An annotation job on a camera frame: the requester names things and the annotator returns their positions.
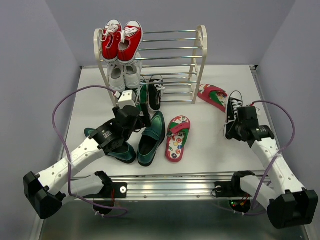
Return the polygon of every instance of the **red and green slipper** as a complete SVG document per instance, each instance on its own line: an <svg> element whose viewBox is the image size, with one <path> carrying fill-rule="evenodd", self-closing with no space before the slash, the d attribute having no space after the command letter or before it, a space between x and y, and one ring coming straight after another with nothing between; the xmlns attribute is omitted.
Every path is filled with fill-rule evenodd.
<svg viewBox="0 0 320 240"><path fill-rule="evenodd" d="M223 89L209 84L201 84L198 91L198 97L208 104L215 106L222 112L226 112L225 104L228 94Z"/></svg>
<svg viewBox="0 0 320 240"><path fill-rule="evenodd" d="M170 162L181 161L190 126L190 120L186 116L177 116L169 123L165 156Z"/></svg>

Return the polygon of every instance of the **white sneaker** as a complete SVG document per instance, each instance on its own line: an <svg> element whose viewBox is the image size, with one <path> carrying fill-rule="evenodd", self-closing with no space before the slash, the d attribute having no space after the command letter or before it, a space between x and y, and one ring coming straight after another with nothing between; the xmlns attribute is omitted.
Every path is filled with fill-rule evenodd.
<svg viewBox="0 0 320 240"><path fill-rule="evenodd" d="M124 66L120 65L118 61L109 63L107 66L107 78L112 90L122 93L126 90L124 79Z"/></svg>
<svg viewBox="0 0 320 240"><path fill-rule="evenodd" d="M141 58L140 53L136 53L136 58ZM140 85L142 61L135 60L132 64L124 67L125 85L128 89L136 89Z"/></svg>

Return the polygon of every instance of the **white table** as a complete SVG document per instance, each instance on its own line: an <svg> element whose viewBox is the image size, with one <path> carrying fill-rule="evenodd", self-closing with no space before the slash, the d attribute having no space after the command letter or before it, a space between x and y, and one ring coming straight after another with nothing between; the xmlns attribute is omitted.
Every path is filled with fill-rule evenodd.
<svg viewBox="0 0 320 240"><path fill-rule="evenodd" d="M174 73L177 70L171 67L169 70L160 68L157 71ZM245 105L261 99L248 65L207 65L204 68L201 84L213 84L227 93L239 90ZM82 70L78 88L89 85L104 85L98 69ZM263 106L257 105L257 107L261 109L260 125L270 125ZM78 93L67 135L69 149L75 149L84 141L85 128L97 128L114 118L112 108L107 90L91 88ZM247 143L224 138L225 114L214 106L198 98L196 104L163 103L161 111L166 126L179 115L184 115L191 121L190 133L180 162L172 163L166 159L166 141L164 141L158 148L153 163L148 167L140 166L137 160L132 164L125 164L105 156L86 167L77 177L85 177L96 171L105 171L109 176L144 176L263 170L261 162ZM128 141L136 151L142 132L143 130L140 133L133 133Z"/></svg>

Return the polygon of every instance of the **slipper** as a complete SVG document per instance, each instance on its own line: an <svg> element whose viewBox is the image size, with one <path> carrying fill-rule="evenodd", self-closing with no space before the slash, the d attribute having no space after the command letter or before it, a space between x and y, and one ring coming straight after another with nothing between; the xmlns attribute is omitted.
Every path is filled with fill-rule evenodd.
<svg viewBox="0 0 320 240"><path fill-rule="evenodd" d="M182 159L190 125L186 116L177 116L169 123L165 156L170 162L177 163Z"/></svg>
<svg viewBox="0 0 320 240"><path fill-rule="evenodd" d="M225 104L228 94L223 89L209 84L201 84L198 91L198 97L207 103L226 112Z"/></svg>

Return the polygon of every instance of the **red sneaker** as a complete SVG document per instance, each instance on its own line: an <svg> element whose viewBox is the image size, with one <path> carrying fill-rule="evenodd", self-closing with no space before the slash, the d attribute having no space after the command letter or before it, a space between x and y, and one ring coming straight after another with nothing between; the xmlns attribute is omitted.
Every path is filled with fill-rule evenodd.
<svg viewBox="0 0 320 240"><path fill-rule="evenodd" d="M118 60L122 65L130 65L136 57L142 43L144 32L137 21L130 21L121 32L121 42L118 49Z"/></svg>
<svg viewBox="0 0 320 240"><path fill-rule="evenodd" d="M121 23L111 20L103 29L102 56L107 63L113 63L118 59L118 46L121 40Z"/></svg>

